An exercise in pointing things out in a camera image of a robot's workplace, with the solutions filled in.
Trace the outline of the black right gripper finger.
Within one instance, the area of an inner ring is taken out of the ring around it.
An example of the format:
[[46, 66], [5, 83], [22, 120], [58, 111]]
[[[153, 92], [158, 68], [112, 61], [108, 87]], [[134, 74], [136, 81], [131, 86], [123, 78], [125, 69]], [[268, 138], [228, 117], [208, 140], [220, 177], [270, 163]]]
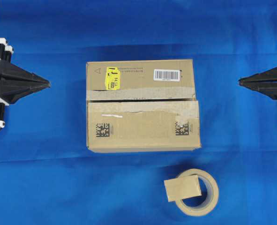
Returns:
[[239, 82], [239, 85], [277, 101], [277, 82]]
[[277, 82], [277, 67], [262, 73], [239, 79], [240, 83]]

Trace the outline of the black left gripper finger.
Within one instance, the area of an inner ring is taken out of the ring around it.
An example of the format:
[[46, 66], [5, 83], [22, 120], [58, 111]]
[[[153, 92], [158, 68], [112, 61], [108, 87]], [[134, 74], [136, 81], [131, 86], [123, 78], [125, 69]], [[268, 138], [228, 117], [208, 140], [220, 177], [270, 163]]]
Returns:
[[0, 81], [0, 103], [12, 105], [27, 95], [49, 87], [50, 83], [48, 81]]
[[50, 84], [48, 80], [28, 72], [6, 60], [0, 59], [0, 77], [11, 80], [30, 81]]

